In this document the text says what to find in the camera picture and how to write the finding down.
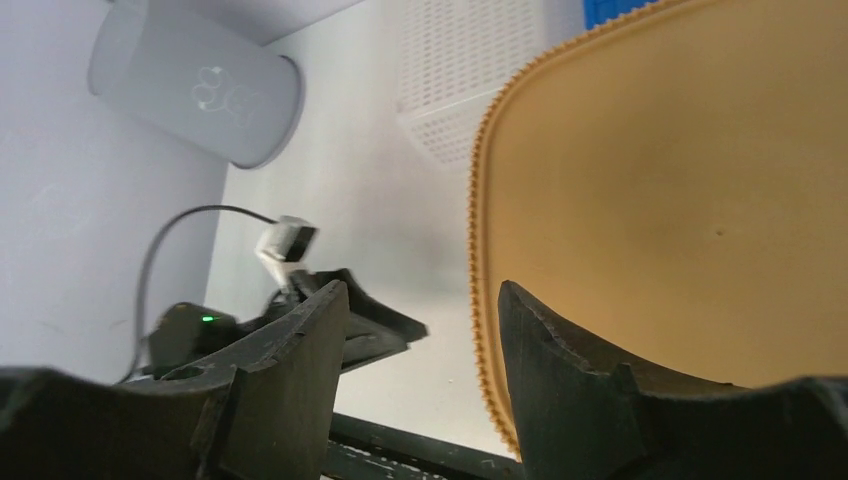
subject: perforated white basket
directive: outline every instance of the perforated white basket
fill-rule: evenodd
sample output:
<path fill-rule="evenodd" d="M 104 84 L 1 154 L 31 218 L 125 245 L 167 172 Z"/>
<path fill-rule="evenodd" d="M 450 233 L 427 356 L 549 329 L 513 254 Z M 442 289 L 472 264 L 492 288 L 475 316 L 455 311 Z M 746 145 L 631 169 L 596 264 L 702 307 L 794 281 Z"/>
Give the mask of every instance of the perforated white basket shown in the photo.
<path fill-rule="evenodd" d="M 410 141 L 442 169 L 468 168 L 498 90 L 583 18 L 581 0 L 405 0 L 398 121 Z"/>

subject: gray bin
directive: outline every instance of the gray bin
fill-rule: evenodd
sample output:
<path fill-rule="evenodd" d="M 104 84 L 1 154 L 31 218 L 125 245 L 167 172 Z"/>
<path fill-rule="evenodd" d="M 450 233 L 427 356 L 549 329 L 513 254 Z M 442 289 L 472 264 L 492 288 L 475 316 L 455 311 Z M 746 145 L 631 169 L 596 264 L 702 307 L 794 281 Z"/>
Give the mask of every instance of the gray bin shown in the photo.
<path fill-rule="evenodd" d="M 237 167 L 263 165 L 299 120 L 299 69 L 175 3 L 116 2 L 94 45 L 89 90 Z"/>

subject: blue object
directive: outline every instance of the blue object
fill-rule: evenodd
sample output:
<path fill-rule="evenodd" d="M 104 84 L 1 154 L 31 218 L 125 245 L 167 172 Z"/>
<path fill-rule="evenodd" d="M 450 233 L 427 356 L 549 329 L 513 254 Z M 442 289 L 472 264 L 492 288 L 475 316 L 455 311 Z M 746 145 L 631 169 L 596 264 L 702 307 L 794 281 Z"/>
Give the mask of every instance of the blue object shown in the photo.
<path fill-rule="evenodd" d="M 607 20 L 655 1 L 657 0 L 583 0 L 586 29 L 591 30 Z"/>

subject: brown mat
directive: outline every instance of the brown mat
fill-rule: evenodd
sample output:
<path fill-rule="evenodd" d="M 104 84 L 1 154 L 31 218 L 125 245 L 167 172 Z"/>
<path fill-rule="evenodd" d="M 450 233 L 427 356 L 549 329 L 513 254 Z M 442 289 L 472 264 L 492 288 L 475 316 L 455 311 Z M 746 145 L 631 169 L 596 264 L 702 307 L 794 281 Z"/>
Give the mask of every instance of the brown mat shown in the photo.
<path fill-rule="evenodd" d="M 666 0 L 542 55 L 478 132 L 481 388 L 517 452 L 510 279 L 689 374 L 848 372 L 848 2 Z"/>

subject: wire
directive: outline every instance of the wire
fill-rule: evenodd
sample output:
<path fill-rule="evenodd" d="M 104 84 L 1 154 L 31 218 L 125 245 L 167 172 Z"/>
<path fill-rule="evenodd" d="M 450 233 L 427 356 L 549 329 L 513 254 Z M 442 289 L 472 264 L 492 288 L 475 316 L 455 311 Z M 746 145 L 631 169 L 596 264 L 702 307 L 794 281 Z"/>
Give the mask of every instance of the wire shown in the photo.
<path fill-rule="evenodd" d="M 144 344 L 144 317 L 145 303 L 147 301 L 147 287 L 150 283 L 150 273 L 153 270 L 153 261 L 156 259 L 156 252 L 159 251 L 159 247 L 162 245 L 162 241 L 165 240 L 165 236 L 174 227 L 174 225 L 180 222 L 180 220 L 195 213 L 209 211 L 236 212 L 241 213 L 242 215 L 247 215 L 251 218 L 255 218 L 256 220 L 265 223 L 277 223 L 276 221 L 268 217 L 262 216 L 256 212 L 252 212 L 241 207 L 234 207 L 231 205 L 204 205 L 201 207 L 191 208 L 180 213 L 179 215 L 176 215 L 175 217 L 168 220 L 168 223 L 166 223 L 162 226 L 162 228 L 159 229 L 159 232 L 157 232 L 156 236 L 153 237 L 153 241 L 150 242 L 150 246 L 147 247 L 147 253 L 144 255 L 144 261 L 141 264 L 141 272 L 138 276 L 138 285 L 136 287 L 135 292 L 135 331 L 133 337 L 133 358 L 132 363 L 130 364 L 130 368 L 127 370 L 127 373 L 124 374 L 124 376 L 118 381 L 118 383 L 124 383 L 130 378 L 132 378 L 136 370 L 138 369 L 138 364 L 141 363 L 141 351 Z"/>

